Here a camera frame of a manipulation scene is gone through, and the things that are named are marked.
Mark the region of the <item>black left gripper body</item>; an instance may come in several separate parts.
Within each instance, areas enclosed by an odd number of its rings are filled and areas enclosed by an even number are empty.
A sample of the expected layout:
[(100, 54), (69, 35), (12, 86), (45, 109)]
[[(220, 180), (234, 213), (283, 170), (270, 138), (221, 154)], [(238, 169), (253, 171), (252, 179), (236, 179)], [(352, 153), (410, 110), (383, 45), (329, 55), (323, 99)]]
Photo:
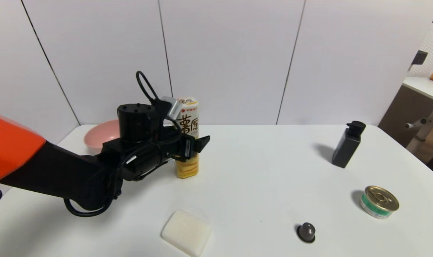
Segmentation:
[(196, 155), (194, 144), (195, 137), (181, 134), (179, 137), (160, 142), (159, 148), (164, 158), (186, 162)]

